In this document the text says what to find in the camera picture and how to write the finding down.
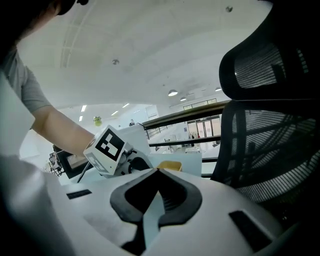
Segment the black mesh chair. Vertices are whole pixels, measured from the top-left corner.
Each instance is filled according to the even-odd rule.
[[[219,78],[233,100],[319,98],[318,22],[310,6],[277,1],[262,24],[222,58]]]
[[[287,229],[302,219],[317,187],[320,116],[316,54],[305,26],[311,18],[306,4],[280,3],[287,2],[277,1],[221,61],[221,88],[233,100],[222,113],[211,180],[260,204]]]
[[[231,101],[211,180],[227,184],[269,210],[285,228],[300,218],[305,189],[318,168],[316,102]]]

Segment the lamp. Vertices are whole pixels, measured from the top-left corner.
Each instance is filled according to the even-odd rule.
[[[170,90],[168,96],[174,96],[177,94],[178,94],[178,92],[176,90]]]

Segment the white ceiling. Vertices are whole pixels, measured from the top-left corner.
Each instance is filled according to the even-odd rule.
[[[81,125],[92,125],[94,117],[101,117],[102,120],[112,120],[120,117],[125,112],[130,112],[136,104],[130,104],[123,108],[123,104],[95,104],[87,105],[84,112],[81,112],[82,106],[72,106],[59,109],[64,115],[70,118],[75,123],[79,123],[79,117],[82,117]]]
[[[188,100],[214,95],[222,57],[270,9],[258,0],[90,0],[26,38],[19,51],[57,108],[172,106],[190,92],[197,93]],[[179,94],[168,97],[170,89]]]

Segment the wall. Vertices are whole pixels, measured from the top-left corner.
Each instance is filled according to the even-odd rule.
[[[159,117],[157,106],[155,106],[155,105],[147,106],[145,108],[145,110],[146,110],[146,114],[148,116],[148,120],[156,119]]]
[[[172,114],[172,110],[170,109],[169,106],[167,105],[156,105],[156,109],[158,111],[158,115],[159,117],[163,117],[163,116],[166,116],[166,115],[170,115]]]
[[[121,128],[129,127],[130,120],[137,123],[143,123],[149,120],[146,107],[149,105],[139,104],[127,112],[123,113],[119,118],[117,118],[117,123],[121,125]]]

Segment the white cube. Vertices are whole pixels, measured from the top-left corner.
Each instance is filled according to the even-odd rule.
[[[127,142],[111,125],[98,132],[83,151],[101,175],[114,175]]]

